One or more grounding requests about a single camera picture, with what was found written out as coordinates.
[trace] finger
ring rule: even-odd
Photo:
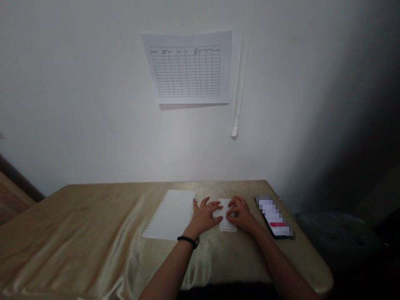
[[[243,205],[245,205],[245,206],[248,207],[247,202],[246,202],[246,200],[245,200],[244,198],[239,197],[239,196],[233,196],[233,197],[236,198],[236,199],[239,199],[240,202],[241,202]]]
[[[203,199],[203,201],[201,202],[200,206],[205,206],[205,203],[208,201],[210,197],[206,197]]]
[[[228,206],[231,207],[233,204],[236,204],[236,206],[241,206],[241,205],[242,205],[242,202],[241,202],[239,199],[237,199],[237,198],[233,198],[233,199],[229,202]]]
[[[197,206],[196,199],[193,199],[193,209],[194,209],[194,210],[199,209],[199,207]]]
[[[228,203],[228,206],[231,207],[231,205],[234,204],[234,203],[236,203],[236,199],[235,199],[235,198],[233,198],[233,199]]]
[[[241,202],[246,202],[246,200],[244,200],[242,197],[239,197],[239,196],[233,196],[233,198],[234,198],[234,199],[238,199],[238,200],[240,200]]]
[[[240,211],[239,208],[234,207],[234,208],[231,208],[230,210],[228,210],[228,211],[226,212],[226,215],[229,216],[231,213],[237,213],[237,212],[239,212],[239,211]]]
[[[238,220],[237,218],[234,218],[234,217],[231,217],[231,216],[226,216],[225,217],[229,222],[231,222],[232,224],[235,224],[236,225],[236,221]]]
[[[214,206],[211,207],[210,210],[211,210],[211,212],[214,212],[214,211],[216,211],[218,209],[223,209],[223,206],[214,205]]]
[[[218,218],[213,219],[214,225],[217,225],[219,222],[221,222],[223,218],[223,216],[219,216]]]
[[[206,206],[207,207],[211,207],[211,206],[214,206],[214,205],[218,205],[220,203],[221,203],[221,201],[212,201],[212,202],[208,203]]]

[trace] paper sheet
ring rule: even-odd
[[[221,201],[220,205],[223,206],[223,209],[214,211],[212,213],[212,217],[213,218],[217,218],[219,216],[224,217],[223,220],[220,222],[220,231],[229,231],[229,232],[237,231],[236,225],[232,224],[225,218],[226,212],[229,209],[231,209],[230,207],[228,207],[228,204],[231,201],[231,199],[218,199],[218,201]]]
[[[229,103],[232,31],[142,34],[156,102]]]
[[[194,191],[169,190],[142,237],[176,240],[189,225],[195,195]]]

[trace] satin cloth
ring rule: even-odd
[[[69,185],[0,227],[0,290],[15,299],[136,299],[176,241],[142,234],[165,193],[194,190],[210,196],[244,197],[266,228],[254,201],[274,195],[266,181],[148,182]],[[277,240],[319,295],[333,286],[331,272],[304,233]],[[200,236],[182,289],[231,282],[272,283],[255,240],[238,228],[215,226]]]

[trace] white strip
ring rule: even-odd
[[[238,135],[239,130],[239,116],[240,110],[242,109],[242,97],[243,97],[243,86],[245,85],[246,65],[247,57],[250,47],[250,36],[245,36],[242,33],[242,43],[240,45],[240,60],[239,60],[239,72],[237,73],[237,85],[236,85],[236,99],[235,99],[235,113],[233,115],[232,125],[232,137]]]

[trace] blurred screen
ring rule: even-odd
[[[273,204],[272,200],[256,199],[260,212],[265,216],[272,232],[276,236],[292,236],[289,225],[286,224],[279,209]]]

